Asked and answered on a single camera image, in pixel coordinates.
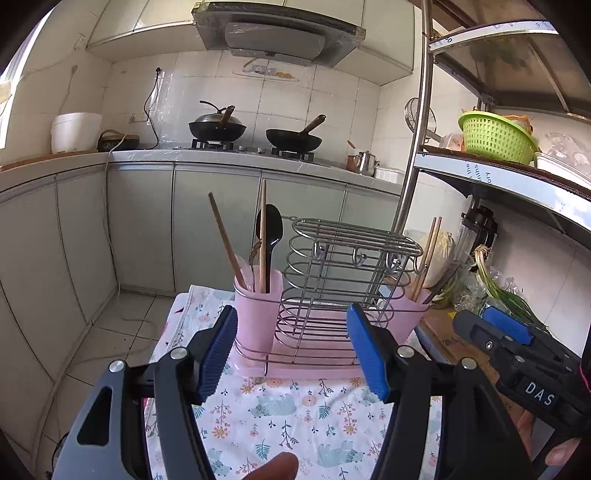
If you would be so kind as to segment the person's left hand thumb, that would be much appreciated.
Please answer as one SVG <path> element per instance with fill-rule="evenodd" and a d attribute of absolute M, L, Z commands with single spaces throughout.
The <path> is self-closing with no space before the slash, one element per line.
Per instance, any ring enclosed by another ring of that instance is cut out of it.
<path fill-rule="evenodd" d="M 297 477 L 298 459 L 293 453 L 281 452 L 269 462 L 249 472 L 243 480 L 294 480 Z"/>

